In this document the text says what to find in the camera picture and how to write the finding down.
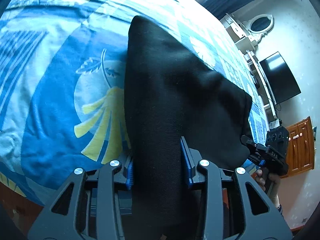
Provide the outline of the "person's right hand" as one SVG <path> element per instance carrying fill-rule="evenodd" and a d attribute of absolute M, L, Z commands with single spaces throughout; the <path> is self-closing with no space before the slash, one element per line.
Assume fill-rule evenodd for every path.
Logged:
<path fill-rule="evenodd" d="M 277 174 L 270 173 L 268 175 L 268 181 L 271 183 L 269 189 L 266 189 L 266 180 L 263 178 L 263 171 L 262 169 L 258 169 L 256 171 L 255 181 L 257 184 L 261 187 L 262 190 L 264 190 L 267 195 L 269 196 L 271 202 L 274 204 L 274 206 L 277 209 L 281 208 L 281 204 L 279 201 L 278 196 L 278 189 L 280 186 L 280 177 Z"/>

